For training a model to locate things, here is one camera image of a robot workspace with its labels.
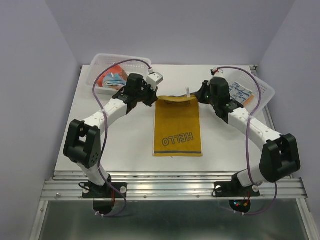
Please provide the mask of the yellow grey towel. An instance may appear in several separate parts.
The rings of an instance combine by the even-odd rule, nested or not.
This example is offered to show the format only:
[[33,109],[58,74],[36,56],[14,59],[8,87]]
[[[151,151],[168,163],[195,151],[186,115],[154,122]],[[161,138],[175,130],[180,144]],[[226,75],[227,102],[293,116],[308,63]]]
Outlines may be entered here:
[[200,109],[194,93],[158,97],[155,103],[153,156],[203,156]]

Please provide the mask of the light blue patterned towel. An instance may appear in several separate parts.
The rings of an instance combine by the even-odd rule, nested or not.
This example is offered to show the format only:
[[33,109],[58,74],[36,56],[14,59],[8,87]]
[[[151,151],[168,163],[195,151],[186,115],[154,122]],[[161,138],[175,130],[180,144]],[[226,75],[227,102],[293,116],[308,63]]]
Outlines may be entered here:
[[102,86],[108,88],[125,86],[126,84],[127,82],[119,73],[108,73],[102,81]]

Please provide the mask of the orange polka dot towel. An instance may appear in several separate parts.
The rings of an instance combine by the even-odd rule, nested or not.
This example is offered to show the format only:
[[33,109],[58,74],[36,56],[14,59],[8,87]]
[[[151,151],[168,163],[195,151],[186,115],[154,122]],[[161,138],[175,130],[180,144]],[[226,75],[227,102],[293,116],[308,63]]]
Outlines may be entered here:
[[255,98],[254,94],[251,94],[250,96],[243,95],[243,98],[241,100],[241,104],[246,107],[251,103],[251,101]]

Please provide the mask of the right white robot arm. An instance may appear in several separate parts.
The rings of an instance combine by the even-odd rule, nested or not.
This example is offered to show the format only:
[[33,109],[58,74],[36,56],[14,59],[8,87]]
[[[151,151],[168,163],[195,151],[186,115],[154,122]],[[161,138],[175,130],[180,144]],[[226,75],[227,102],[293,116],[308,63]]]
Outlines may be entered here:
[[205,80],[194,95],[199,103],[211,105],[218,118],[243,133],[261,151],[259,164],[237,172],[231,181],[222,182],[215,189],[216,197],[236,197],[254,184],[275,183],[301,169],[296,138],[272,130],[251,116],[241,103],[231,99],[226,79]]

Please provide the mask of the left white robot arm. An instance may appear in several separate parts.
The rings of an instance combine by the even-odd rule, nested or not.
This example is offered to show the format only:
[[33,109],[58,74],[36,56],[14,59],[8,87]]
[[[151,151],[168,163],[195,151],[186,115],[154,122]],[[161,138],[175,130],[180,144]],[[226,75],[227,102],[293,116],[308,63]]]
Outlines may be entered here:
[[106,141],[101,143],[101,135],[108,136],[108,127],[126,116],[138,103],[151,107],[157,101],[158,85],[163,76],[152,72],[144,78],[131,73],[126,85],[109,102],[84,120],[74,119],[68,127],[63,154],[78,165],[94,185],[94,191],[100,197],[111,193],[110,175],[101,164]]

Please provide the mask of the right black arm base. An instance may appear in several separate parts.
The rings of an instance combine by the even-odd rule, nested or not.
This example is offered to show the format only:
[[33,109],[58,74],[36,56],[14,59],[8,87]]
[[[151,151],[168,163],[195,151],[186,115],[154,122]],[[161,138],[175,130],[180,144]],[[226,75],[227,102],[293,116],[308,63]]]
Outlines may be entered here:
[[252,186],[243,187],[230,181],[220,181],[214,183],[211,195],[214,198],[230,198],[231,209],[246,214],[251,209],[251,197],[259,197],[260,191],[254,190]]

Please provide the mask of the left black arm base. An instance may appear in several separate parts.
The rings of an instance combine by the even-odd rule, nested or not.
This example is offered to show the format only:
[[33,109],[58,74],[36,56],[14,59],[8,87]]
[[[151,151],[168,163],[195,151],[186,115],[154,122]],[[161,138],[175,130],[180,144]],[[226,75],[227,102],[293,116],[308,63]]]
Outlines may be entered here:
[[81,197],[83,199],[93,200],[93,210],[104,216],[112,215],[116,199],[122,199],[122,196],[107,184],[98,186],[88,181],[80,182],[78,186],[82,189]]

